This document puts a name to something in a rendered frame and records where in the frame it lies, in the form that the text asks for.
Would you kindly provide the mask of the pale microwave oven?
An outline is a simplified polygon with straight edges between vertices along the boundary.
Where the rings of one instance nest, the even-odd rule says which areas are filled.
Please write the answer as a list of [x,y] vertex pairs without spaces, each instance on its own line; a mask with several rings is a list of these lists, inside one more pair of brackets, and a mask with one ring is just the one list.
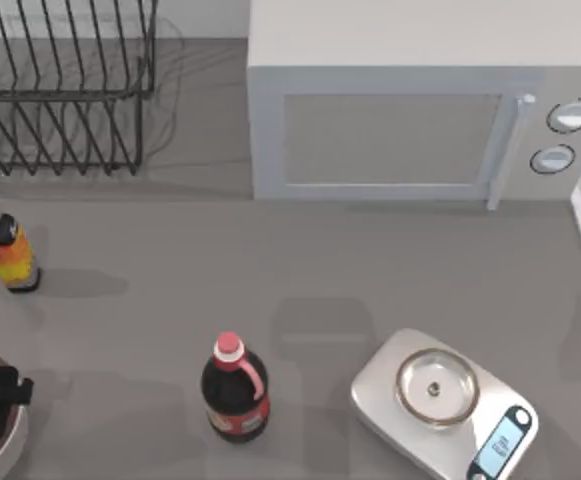
[[[252,0],[252,66],[535,68],[544,80],[501,202],[566,200],[581,176],[581,130],[546,123],[581,98],[581,0]],[[559,144],[574,163],[535,173],[534,153]]]

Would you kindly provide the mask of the round metal bowl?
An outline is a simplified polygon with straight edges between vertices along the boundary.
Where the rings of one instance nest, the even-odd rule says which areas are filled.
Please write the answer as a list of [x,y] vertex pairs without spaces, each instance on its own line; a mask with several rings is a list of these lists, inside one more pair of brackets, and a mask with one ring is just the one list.
[[447,428],[467,421],[478,405],[473,367],[449,350],[430,347],[407,356],[395,376],[395,397],[418,421]]

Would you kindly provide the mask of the small white microwave knob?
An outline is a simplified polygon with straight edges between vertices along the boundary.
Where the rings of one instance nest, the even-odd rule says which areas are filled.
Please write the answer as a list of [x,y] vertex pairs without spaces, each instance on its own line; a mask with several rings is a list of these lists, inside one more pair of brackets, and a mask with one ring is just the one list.
[[535,152],[530,167],[539,175],[553,175],[567,170],[575,158],[576,153],[570,146],[559,144]]

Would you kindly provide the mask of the large white microwave knob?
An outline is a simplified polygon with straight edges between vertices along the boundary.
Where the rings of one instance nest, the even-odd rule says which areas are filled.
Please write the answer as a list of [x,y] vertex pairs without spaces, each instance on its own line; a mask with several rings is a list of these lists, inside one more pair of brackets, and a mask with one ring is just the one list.
[[547,126],[555,133],[567,135],[581,130],[581,98],[555,105],[546,119]]

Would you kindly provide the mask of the silver kitchen scale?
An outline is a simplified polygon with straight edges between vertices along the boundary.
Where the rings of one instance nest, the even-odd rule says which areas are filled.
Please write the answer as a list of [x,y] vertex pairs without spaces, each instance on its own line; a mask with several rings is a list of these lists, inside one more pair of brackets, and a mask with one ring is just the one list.
[[[430,427],[395,397],[401,362],[430,347],[458,354],[476,372],[480,399],[464,423]],[[510,480],[539,431],[538,414],[522,395],[449,345],[410,328],[378,348],[352,381],[350,395],[360,419],[434,480]]]

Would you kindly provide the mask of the microwave oven door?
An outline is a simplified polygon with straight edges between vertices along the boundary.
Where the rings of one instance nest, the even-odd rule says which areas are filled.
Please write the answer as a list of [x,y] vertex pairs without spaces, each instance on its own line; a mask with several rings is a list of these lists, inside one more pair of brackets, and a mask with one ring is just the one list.
[[535,68],[252,66],[259,199],[467,200],[489,194]]

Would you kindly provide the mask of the dark bottle with yellow label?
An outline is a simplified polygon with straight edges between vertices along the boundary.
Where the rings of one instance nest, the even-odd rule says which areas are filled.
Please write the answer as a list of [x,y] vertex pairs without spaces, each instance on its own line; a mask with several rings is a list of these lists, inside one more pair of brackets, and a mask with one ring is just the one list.
[[12,293],[35,291],[42,270],[21,224],[0,207],[0,280]]

